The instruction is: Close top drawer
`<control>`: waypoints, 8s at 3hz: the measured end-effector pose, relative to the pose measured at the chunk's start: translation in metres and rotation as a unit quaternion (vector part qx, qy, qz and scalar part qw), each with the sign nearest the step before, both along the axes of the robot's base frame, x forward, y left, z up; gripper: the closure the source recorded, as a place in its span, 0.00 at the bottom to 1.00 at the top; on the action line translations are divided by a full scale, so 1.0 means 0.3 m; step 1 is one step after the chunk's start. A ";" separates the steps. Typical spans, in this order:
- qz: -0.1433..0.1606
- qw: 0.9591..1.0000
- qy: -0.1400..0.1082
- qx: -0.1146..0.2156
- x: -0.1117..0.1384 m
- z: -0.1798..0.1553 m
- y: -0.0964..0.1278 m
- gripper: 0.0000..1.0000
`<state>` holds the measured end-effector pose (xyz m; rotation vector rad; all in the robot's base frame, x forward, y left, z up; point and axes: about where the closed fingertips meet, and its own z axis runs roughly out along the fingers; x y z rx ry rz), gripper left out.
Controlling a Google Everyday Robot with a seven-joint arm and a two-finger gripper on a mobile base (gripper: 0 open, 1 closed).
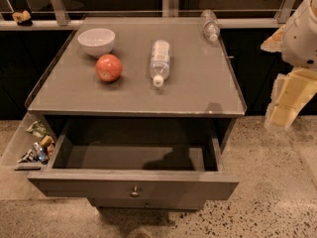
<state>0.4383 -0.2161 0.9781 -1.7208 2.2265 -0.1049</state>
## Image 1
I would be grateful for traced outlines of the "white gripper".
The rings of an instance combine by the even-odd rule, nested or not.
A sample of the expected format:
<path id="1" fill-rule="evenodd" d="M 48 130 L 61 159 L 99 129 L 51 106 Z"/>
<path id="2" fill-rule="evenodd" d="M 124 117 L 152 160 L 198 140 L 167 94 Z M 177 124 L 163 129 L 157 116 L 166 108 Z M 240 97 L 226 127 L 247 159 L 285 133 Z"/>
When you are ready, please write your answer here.
<path id="1" fill-rule="evenodd" d="M 285 26 L 261 44 L 261 50 L 281 52 L 282 59 L 294 65 L 290 73 L 275 79 L 265 114 L 264 127 L 280 132 L 291 126 L 317 93 L 317 0 L 303 0 Z"/>

